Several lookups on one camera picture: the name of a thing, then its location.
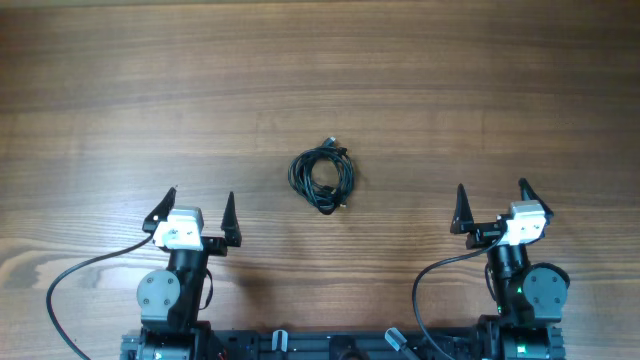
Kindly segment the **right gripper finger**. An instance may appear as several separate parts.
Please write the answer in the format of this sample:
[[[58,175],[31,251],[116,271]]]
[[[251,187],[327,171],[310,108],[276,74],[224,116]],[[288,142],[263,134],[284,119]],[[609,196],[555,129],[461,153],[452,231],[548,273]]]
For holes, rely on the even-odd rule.
[[[468,196],[464,185],[457,187],[456,206],[451,221],[450,232],[452,234],[464,234],[474,229],[474,218],[470,208]]]
[[[547,206],[547,204],[536,194],[526,178],[520,178],[518,181],[520,188],[521,198],[523,201],[537,201],[543,208],[546,219],[552,219],[554,212]]]

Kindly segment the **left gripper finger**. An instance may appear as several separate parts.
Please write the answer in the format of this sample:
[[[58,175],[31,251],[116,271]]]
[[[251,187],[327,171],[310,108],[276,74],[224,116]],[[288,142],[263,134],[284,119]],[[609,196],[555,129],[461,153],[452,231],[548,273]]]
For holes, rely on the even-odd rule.
[[[153,234],[158,225],[167,220],[170,211],[175,204],[177,190],[171,187],[159,204],[145,217],[142,224],[142,231],[147,234]]]
[[[235,206],[235,196],[233,192],[229,193],[225,206],[221,230],[224,232],[225,243],[228,247],[240,247],[242,243],[242,234],[238,223]]]

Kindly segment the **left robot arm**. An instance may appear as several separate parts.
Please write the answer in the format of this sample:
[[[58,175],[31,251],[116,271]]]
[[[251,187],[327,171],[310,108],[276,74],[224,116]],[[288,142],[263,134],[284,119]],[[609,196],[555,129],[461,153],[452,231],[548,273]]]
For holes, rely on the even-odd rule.
[[[121,360],[226,359],[225,346],[198,313],[208,307],[213,294],[202,296],[211,256],[224,257],[239,247],[242,235],[230,193],[221,221],[221,237],[203,234],[204,220],[198,207],[175,204],[172,187],[147,215],[142,230],[151,242],[169,254],[168,265],[148,273],[139,283],[136,299],[141,308],[141,330],[122,337]]]

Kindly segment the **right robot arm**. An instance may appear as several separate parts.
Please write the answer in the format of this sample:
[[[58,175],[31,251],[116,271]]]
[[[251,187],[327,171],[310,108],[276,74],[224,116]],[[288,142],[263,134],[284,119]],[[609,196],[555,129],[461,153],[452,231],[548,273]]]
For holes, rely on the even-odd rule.
[[[483,315],[471,340],[473,359],[560,360],[566,357],[562,320],[569,275],[550,263],[530,262],[527,247],[545,236],[553,211],[524,178],[521,199],[493,222],[474,220],[463,185],[457,188],[450,232],[465,234],[469,250],[487,254],[485,279],[498,314]]]

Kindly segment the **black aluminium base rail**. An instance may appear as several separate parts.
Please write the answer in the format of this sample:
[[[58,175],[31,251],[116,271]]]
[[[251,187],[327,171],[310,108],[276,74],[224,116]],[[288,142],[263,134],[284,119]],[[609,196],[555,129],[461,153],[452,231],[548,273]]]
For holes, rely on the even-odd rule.
[[[122,337],[119,358],[135,359],[541,359],[567,357],[559,328],[436,328],[418,331],[259,333],[227,330],[195,336]]]

